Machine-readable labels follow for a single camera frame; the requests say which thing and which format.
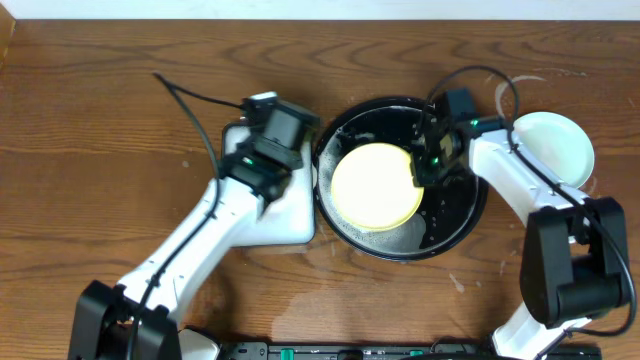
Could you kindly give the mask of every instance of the black bowl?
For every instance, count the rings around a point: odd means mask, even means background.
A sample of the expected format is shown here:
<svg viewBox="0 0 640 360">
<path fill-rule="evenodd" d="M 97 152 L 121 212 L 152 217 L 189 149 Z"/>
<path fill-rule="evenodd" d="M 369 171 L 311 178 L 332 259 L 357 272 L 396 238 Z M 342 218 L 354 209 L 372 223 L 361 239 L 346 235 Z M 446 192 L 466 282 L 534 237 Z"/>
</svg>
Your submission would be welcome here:
<svg viewBox="0 0 640 360">
<path fill-rule="evenodd" d="M 374 142 L 408 152 L 422 148 L 414 133 L 423 105 L 423 100 L 412 97 L 359 104 L 329 125 L 313 156 L 318 172 L 314 198 L 327 223 L 355 248 L 383 259 L 420 260 L 451 249 L 471 232 L 487 200 L 487 183 L 467 173 L 449 178 L 447 185 L 426 188 L 414 216 L 392 230 L 363 231 L 339 215 L 331 199 L 331 178 L 340 160 L 356 147 Z"/>
</svg>

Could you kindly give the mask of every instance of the white wall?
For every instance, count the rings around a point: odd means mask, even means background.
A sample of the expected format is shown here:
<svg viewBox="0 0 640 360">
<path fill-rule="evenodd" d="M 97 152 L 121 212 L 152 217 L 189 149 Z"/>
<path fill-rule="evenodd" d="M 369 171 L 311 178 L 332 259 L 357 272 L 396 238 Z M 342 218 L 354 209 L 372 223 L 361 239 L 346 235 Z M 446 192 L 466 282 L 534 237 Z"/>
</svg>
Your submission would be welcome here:
<svg viewBox="0 0 640 360">
<path fill-rule="evenodd" d="M 640 0 L 0 0 L 17 19 L 640 20 Z"/>
</svg>

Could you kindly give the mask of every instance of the wooden table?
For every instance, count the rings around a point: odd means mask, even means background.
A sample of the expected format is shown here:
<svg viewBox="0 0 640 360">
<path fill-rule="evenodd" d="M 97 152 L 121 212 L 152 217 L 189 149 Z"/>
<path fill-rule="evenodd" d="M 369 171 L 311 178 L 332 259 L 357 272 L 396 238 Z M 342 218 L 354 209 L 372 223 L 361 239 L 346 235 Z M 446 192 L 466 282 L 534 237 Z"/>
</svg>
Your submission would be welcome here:
<svg viewBox="0 0 640 360">
<path fill-rule="evenodd" d="M 638 59 L 634 23 L 19 22 L 0 72 L 0 358 L 65 357 L 84 287 L 115 284 L 202 195 L 204 147 L 153 70 L 233 101 L 276 90 L 328 123 L 378 96 L 424 96 L 458 67 L 496 66 L 521 80 L 524 112 L 565 114 L 589 134 L 597 160 L 584 189 L 624 206 L 640 278 Z M 454 85 L 495 113 L 499 83 L 474 73 Z M 219 148 L 239 114 L 190 103 Z M 523 226 L 493 191 L 473 233 L 426 261 L 364 255 L 317 222 L 306 246 L 231 251 L 187 322 L 222 339 L 429 343 L 483 337 L 521 302 Z M 576 340 L 631 359 L 638 336 Z"/>
</svg>

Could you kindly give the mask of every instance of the wire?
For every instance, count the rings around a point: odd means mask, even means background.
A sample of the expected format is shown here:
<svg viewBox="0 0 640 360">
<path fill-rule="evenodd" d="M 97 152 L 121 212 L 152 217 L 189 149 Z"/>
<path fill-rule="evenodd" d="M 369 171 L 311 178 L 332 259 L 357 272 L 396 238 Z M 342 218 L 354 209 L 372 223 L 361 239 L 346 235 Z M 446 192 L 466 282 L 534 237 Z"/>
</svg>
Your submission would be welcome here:
<svg viewBox="0 0 640 360">
<path fill-rule="evenodd" d="M 533 358 L 533 360 L 542 360 L 546 355 L 550 354 L 553 350 L 555 350 L 558 347 L 558 345 L 560 345 L 560 343 L 564 341 L 564 339 L 568 337 L 569 338 L 572 337 L 572 333 L 569 330 L 563 330 L 562 335 L 558 336 L 558 338 L 555 339 L 551 344 L 549 344 L 549 346 L 542 349 L 542 351 L 540 351 L 538 355 L 536 355 L 536 357 Z"/>
<path fill-rule="evenodd" d="M 443 337 L 439 337 L 433 344 L 431 344 L 431 347 L 429 348 L 429 354 L 433 354 L 436 352 L 436 346 L 438 346 L 438 344 L 440 344 L 440 342 L 442 340 L 445 339 L 452 339 L 455 340 L 455 338 L 453 336 L 443 336 Z"/>
<path fill-rule="evenodd" d="M 511 151 L 513 151 L 516 154 L 516 156 L 534 174 L 536 174 L 544 183 L 546 183 L 551 188 L 551 190 L 553 190 L 558 195 L 562 196 L 571 205 L 573 205 L 573 207 L 575 209 L 577 209 L 587 220 L 589 220 L 589 223 L 591 224 L 591 226 L 593 226 L 593 228 L 596 230 L 596 232 L 598 232 L 600 234 L 600 236 L 604 239 L 604 243 L 607 244 L 607 246 L 609 246 L 609 248 L 613 251 L 613 253 L 614 253 L 615 257 L 616 257 L 616 260 L 618 261 L 618 263 L 620 264 L 620 267 L 622 268 L 622 276 L 624 277 L 624 280 L 629 285 L 629 289 L 631 291 L 630 299 L 629 299 L 629 314 L 627 316 L 627 319 L 626 319 L 625 323 L 620 328 L 618 328 L 616 330 L 611 330 L 611 331 L 598 331 L 598 330 L 590 330 L 590 329 L 582 329 L 582 328 L 569 328 L 569 329 L 566 329 L 563 332 L 563 335 L 559 338 L 559 340 L 557 342 L 554 342 L 552 344 L 552 346 L 549 346 L 547 348 L 549 350 L 547 350 L 546 352 L 552 350 L 562 340 L 564 340 L 565 337 L 571 336 L 573 333 L 581 333 L 581 334 L 586 334 L 586 335 L 591 335 L 591 336 L 598 336 L 598 337 L 614 337 L 614 336 L 619 336 L 619 335 L 624 334 L 633 325 L 633 322 L 635 321 L 635 317 L 636 317 L 637 308 L 638 308 L 636 287 L 635 287 L 635 284 L 633 282 L 633 277 L 631 276 L 631 272 L 629 271 L 629 266 L 627 265 L 627 262 L 625 261 L 624 257 L 622 256 L 622 252 L 618 248 L 618 245 L 613 240 L 613 237 L 611 236 L 611 234 L 609 234 L 609 231 L 607 231 L 607 229 L 604 226 L 602 226 L 602 224 L 595 218 L 595 216 L 593 216 L 576 199 L 574 199 L 569 194 L 567 194 L 564 190 L 562 190 L 562 187 L 561 187 L 562 185 L 561 184 L 556 184 L 553 181 L 551 181 L 551 179 L 549 179 L 538 168 L 536 168 L 533 164 L 531 164 L 531 162 L 529 162 L 529 160 L 527 160 L 527 158 L 525 158 L 524 155 L 522 155 L 522 153 L 518 150 L 518 145 L 516 145 L 514 143 L 514 141 L 513 141 L 513 122 L 518 118 L 518 111 L 519 111 L 519 107 L 520 107 L 520 96 L 518 94 L 518 90 L 516 89 L 516 86 L 513 83 L 513 81 L 511 81 L 511 79 L 506 74 L 504 74 L 503 72 L 501 72 L 501 71 L 499 71 L 499 70 L 497 70 L 495 68 L 492 68 L 490 66 L 471 65 L 471 66 L 465 66 L 463 68 L 460 68 L 460 69 L 452 72 L 451 74 L 447 75 L 442 80 L 440 80 L 436 84 L 436 86 L 429 92 L 429 94 L 427 95 L 427 98 L 425 100 L 425 105 L 424 105 L 423 112 L 422 112 L 422 114 L 420 116 L 420 122 L 422 123 L 422 121 L 424 119 L 425 112 L 427 111 L 427 108 L 434 106 L 433 98 L 438 93 L 438 91 L 440 91 L 440 89 L 446 83 L 451 81 L 451 79 L 455 78 L 456 76 L 460 75 L 463 72 L 470 71 L 470 70 L 488 71 L 488 72 L 490 72 L 490 73 L 502 78 L 503 80 L 505 80 L 507 82 L 507 84 L 511 88 L 511 91 L 513 92 L 513 97 L 514 97 L 514 100 L 513 100 L 513 114 L 511 115 L 512 122 L 510 124 L 505 124 L 505 127 L 507 129 L 507 141 L 509 142 L 509 147 L 511 148 Z"/>
<path fill-rule="evenodd" d="M 207 133 L 205 132 L 204 128 L 200 124 L 200 121 L 198 121 L 198 118 L 196 118 L 195 114 L 191 111 L 191 109 L 189 109 L 189 107 L 184 102 L 184 100 L 182 100 L 182 98 L 180 97 L 178 92 L 182 92 L 182 93 L 184 93 L 186 95 L 195 97 L 196 99 L 200 99 L 200 100 L 203 100 L 203 101 L 208 101 L 208 102 L 212 102 L 212 103 L 219 104 L 219 105 L 225 105 L 225 106 L 230 106 L 230 107 L 235 107 L 235 108 L 238 108 L 238 109 L 242 109 L 242 106 L 240 106 L 240 105 L 236 105 L 236 104 L 229 103 L 229 102 L 226 102 L 226 101 L 217 100 L 217 99 L 209 98 L 209 97 L 206 97 L 206 96 L 202 96 L 202 95 L 196 94 L 196 93 L 194 93 L 192 91 L 189 91 L 189 90 L 187 90 L 187 89 L 185 89 L 185 88 L 183 88 L 181 86 L 175 85 L 172 82 L 170 82 L 169 80 L 167 80 L 160 73 L 154 72 L 153 75 L 158 80 L 160 80 L 160 82 L 162 82 L 162 84 L 167 88 L 167 91 L 169 91 L 169 93 L 173 96 L 173 98 L 176 100 L 178 105 L 180 105 L 180 107 L 185 112 L 187 117 L 189 117 L 189 120 L 191 120 L 191 122 L 193 123 L 193 126 L 198 131 L 198 134 L 200 134 L 200 137 L 202 138 L 202 141 L 204 142 L 204 145 L 207 148 L 207 153 L 209 154 L 209 158 L 211 160 L 211 166 L 213 167 L 213 171 L 216 174 L 216 193 L 215 193 L 215 197 L 214 197 L 213 203 L 211 204 L 211 208 L 207 212 L 206 216 L 200 221 L 200 223 L 198 223 L 198 225 L 191 231 L 191 233 L 189 233 L 189 235 L 180 243 L 180 245 L 178 245 L 178 247 L 176 247 L 173 250 L 173 252 L 171 252 L 171 254 L 162 263 L 162 265 L 160 265 L 158 270 L 153 274 L 153 276 L 151 276 L 151 279 L 149 280 L 149 284 L 147 285 L 147 288 L 145 289 L 144 293 L 142 294 L 142 298 L 140 299 L 140 303 L 138 304 L 138 308 L 135 311 L 134 316 L 133 316 L 133 324 L 132 324 L 132 328 L 131 328 L 131 334 L 129 335 L 129 340 L 127 341 L 127 353 L 126 353 L 127 354 L 127 356 L 126 356 L 127 360 L 132 360 L 133 359 L 133 352 L 135 350 L 136 341 L 137 341 L 137 338 L 138 338 L 138 329 L 140 327 L 140 318 L 142 316 L 142 312 L 146 308 L 147 301 L 149 301 L 149 297 L 151 296 L 151 292 L 153 291 L 153 289 L 155 287 L 158 287 L 160 285 L 160 277 L 167 270 L 167 268 L 169 267 L 169 264 L 171 264 L 173 259 L 175 259 L 175 257 L 178 256 L 180 251 L 182 251 L 182 249 L 184 249 L 184 247 L 187 246 L 187 244 L 200 231 L 200 229 L 202 229 L 202 227 L 206 224 L 206 222 L 209 220 L 210 217 L 215 219 L 215 211 L 216 211 L 216 208 L 218 207 L 218 203 L 220 202 L 219 201 L 220 200 L 220 192 L 221 192 L 221 190 L 220 190 L 220 171 L 219 171 L 218 160 L 216 158 L 215 151 L 213 150 L 213 146 L 211 145 L 211 141 L 209 140 L 209 137 L 207 136 Z"/>
</svg>

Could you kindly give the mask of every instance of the white bowl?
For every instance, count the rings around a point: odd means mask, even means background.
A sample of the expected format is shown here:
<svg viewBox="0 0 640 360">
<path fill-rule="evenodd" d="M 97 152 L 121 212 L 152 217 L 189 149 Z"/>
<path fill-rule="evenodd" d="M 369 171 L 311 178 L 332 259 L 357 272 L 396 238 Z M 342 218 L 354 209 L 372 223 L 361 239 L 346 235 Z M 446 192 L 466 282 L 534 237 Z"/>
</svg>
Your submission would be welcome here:
<svg viewBox="0 0 640 360">
<path fill-rule="evenodd" d="M 593 171 L 595 153 L 587 134 L 569 118 L 535 112 L 513 123 L 520 140 L 564 182 L 580 187 Z"/>
</svg>

